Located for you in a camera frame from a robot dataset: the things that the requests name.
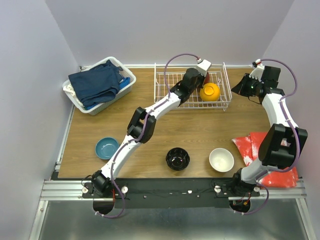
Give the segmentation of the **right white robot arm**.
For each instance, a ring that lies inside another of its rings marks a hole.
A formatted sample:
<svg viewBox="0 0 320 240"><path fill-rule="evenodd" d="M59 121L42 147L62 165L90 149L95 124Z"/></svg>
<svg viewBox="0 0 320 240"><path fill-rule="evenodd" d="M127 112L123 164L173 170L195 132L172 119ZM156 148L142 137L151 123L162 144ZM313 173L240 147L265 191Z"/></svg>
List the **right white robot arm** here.
<svg viewBox="0 0 320 240"><path fill-rule="evenodd" d="M259 181L272 172L290 171L297 164L308 137L308 132L292 119L286 105L287 95L278 88L280 68L261 62L253 67L231 91L247 98L258 97L270 129L260 144L257 159L233 175L230 191L236 196L252 192Z"/></svg>

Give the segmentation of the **red floral bowl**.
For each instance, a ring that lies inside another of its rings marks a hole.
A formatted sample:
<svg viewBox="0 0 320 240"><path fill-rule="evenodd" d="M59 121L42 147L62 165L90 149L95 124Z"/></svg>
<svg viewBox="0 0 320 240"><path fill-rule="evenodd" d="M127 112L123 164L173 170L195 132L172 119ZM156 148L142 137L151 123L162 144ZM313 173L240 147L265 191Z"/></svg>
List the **red floral bowl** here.
<svg viewBox="0 0 320 240"><path fill-rule="evenodd" d="M207 72L205 77L204 77L204 80L203 80L203 83L202 83L202 87L205 85L205 84L208 84L210 82L210 74Z"/></svg>

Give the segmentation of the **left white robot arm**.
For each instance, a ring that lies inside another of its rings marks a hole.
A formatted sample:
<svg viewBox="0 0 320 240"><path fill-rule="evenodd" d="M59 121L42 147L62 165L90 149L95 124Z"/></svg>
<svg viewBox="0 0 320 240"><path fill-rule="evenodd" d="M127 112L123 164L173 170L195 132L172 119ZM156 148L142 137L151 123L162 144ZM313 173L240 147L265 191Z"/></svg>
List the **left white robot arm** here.
<svg viewBox="0 0 320 240"><path fill-rule="evenodd" d="M202 88L209 68L196 66L188 68L182 80L168 89L168 94L157 103L147 107L138 107L127 127L127 135L107 164L92 174L93 191L101 198L107 197L115 183L119 171L130 155L153 136L157 119L185 103L193 91Z"/></svg>

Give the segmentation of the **orange bowl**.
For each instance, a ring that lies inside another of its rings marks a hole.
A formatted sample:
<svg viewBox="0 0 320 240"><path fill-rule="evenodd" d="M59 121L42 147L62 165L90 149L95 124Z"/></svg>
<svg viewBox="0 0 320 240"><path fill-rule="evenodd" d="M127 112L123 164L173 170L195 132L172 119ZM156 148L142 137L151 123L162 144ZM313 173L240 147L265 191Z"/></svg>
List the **orange bowl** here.
<svg viewBox="0 0 320 240"><path fill-rule="evenodd" d="M209 82L203 85L199 95L204 102L216 102L220 98L221 91L217 84Z"/></svg>

